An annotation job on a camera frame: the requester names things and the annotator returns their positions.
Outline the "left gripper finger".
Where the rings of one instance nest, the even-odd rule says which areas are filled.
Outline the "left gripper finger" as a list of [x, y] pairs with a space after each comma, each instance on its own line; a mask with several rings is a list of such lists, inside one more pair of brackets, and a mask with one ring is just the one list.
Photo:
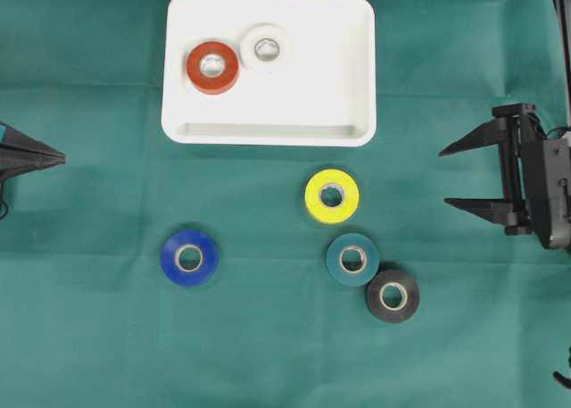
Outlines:
[[3, 122], [1, 123], [1, 147], [20, 152], [65, 158], [64, 153], [23, 134]]
[[4, 184], [8, 179], [12, 179], [32, 171], [46, 170], [65, 163], [66, 160], [64, 158], [36, 159], [32, 161], [16, 158], [2, 158], [1, 184]]

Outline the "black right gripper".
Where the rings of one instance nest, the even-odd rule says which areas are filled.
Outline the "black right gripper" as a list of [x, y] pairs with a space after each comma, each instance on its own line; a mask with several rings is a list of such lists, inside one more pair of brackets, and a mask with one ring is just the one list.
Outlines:
[[529, 235], [531, 221], [523, 194], [522, 147], [545, 140], [546, 135], [534, 104], [511, 104], [492, 109], [485, 122], [458, 141], [446, 146], [440, 156], [498, 145], [503, 200], [445, 198], [444, 202], [486, 221], [504, 226], [506, 235]]

